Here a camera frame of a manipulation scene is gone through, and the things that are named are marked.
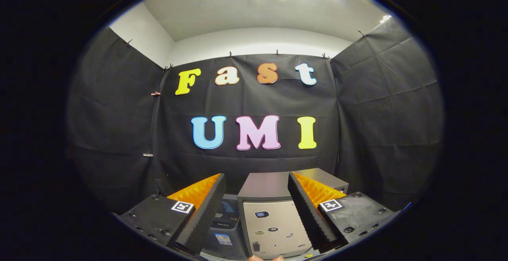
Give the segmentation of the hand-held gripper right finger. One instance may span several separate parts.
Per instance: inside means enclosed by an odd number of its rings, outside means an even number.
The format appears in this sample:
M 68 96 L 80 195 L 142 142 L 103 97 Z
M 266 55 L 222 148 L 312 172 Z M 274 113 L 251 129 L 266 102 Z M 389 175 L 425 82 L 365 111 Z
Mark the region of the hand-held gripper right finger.
M 296 172 L 290 172 L 287 189 L 312 248 L 320 253 L 355 245 L 400 214 L 362 192 L 344 194 Z

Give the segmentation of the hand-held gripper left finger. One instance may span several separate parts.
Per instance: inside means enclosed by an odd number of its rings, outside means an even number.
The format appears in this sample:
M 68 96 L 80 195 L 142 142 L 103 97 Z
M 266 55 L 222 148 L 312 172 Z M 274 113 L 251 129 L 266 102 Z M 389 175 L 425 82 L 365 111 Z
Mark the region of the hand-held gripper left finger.
M 227 188 L 223 173 L 174 194 L 153 194 L 119 216 L 152 243 L 181 255 L 198 255 Z

